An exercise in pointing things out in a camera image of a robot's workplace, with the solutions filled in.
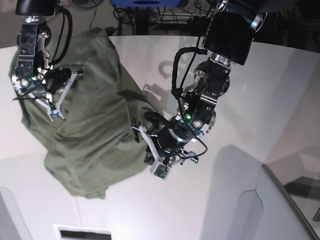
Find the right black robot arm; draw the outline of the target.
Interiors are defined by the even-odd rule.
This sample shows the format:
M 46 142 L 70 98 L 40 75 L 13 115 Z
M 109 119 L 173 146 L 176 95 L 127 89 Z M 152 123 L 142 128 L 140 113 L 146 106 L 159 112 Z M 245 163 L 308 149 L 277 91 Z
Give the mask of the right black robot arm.
M 16 37 L 17 62 L 11 74 L 16 100 L 32 100 L 46 109 L 50 120 L 64 119 L 63 102 L 82 69 L 72 71 L 68 67 L 57 67 L 65 57 L 72 37 L 71 13 L 58 0 L 19 0 L 15 13 L 24 16 L 24 22 Z M 68 33 L 60 56 L 50 56 L 46 49 L 52 32 L 46 18 L 62 14 L 68 23 Z

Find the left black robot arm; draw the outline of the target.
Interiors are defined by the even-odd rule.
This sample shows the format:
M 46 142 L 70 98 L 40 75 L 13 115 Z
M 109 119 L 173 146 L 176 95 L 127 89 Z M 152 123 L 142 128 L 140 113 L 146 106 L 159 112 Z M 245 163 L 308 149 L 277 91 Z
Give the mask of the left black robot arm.
M 277 27 L 286 31 L 303 21 L 303 6 L 319 8 L 317 0 L 221 0 L 206 29 L 202 47 L 184 47 L 175 55 L 171 93 L 178 110 L 170 120 L 148 111 L 144 118 L 160 131 L 149 135 L 138 131 L 147 142 L 146 164 L 152 175 L 166 179 L 173 165 L 195 163 L 199 155 L 185 146 L 200 141 L 217 120 L 219 99 L 228 91 L 234 100 L 226 108 L 230 126 L 243 143 L 267 156 L 280 136 L 280 123 L 289 118 L 312 77 L 316 62 L 308 53 L 291 55 L 263 51 L 249 65 L 245 76 L 231 83 L 232 66 L 243 66 L 256 34 L 267 16 L 281 19 Z

